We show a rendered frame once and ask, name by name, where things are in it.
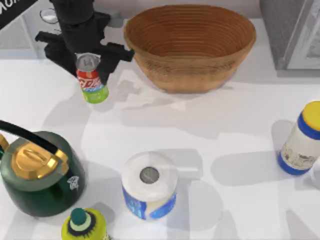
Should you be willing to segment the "red and green can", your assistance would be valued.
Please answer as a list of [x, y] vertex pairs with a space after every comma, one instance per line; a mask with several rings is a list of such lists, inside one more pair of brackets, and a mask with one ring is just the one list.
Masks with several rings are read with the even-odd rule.
[[109, 95], [108, 87], [102, 83], [97, 71], [99, 63], [100, 58], [92, 53], [79, 55], [75, 63], [83, 97], [90, 104], [102, 103]]

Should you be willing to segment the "brown woven basket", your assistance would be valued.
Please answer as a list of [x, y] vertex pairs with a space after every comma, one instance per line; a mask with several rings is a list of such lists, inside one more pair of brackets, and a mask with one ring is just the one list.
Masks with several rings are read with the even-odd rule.
[[171, 4], [144, 10], [123, 30], [146, 77], [168, 93], [219, 88], [236, 72], [256, 41], [245, 16], [219, 6]]

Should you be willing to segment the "green kettle with gold lid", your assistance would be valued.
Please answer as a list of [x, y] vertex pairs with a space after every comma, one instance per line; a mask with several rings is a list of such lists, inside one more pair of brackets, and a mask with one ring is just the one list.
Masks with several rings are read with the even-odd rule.
[[23, 213], [40, 218], [72, 207], [87, 185], [83, 164], [65, 138], [4, 120], [0, 120], [0, 176], [12, 202]]

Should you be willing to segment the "white paper towel roll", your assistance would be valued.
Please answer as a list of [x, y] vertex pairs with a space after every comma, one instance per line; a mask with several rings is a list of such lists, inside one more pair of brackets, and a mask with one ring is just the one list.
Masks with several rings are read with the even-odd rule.
[[173, 161], [156, 151], [133, 155], [125, 163], [121, 186], [130, 212], [145, 221], [168, 215], [176, 204], [178, 170]]

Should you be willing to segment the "yellow-green bottle with green cap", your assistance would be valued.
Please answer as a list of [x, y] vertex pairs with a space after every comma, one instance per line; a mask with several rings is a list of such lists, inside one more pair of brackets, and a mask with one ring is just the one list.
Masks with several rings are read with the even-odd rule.
[[111, 240], [104, 216], [94, 208], [75, 208], [61, 227], [61, 240]]

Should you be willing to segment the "grey cabinet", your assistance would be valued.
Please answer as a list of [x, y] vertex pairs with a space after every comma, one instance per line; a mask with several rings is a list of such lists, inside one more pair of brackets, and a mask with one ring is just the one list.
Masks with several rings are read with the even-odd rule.
[[275, 69], [320, 71], [320, 0], [259, 0]]

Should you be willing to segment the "white jar with yellow lid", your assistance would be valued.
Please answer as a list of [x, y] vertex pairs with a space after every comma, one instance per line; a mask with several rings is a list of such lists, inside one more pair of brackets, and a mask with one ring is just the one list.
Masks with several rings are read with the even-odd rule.
[[278, 157], [286, 173], [299, 176], [307, 173], [320, 157], [320, 100], [306, 104], [300, 112]]

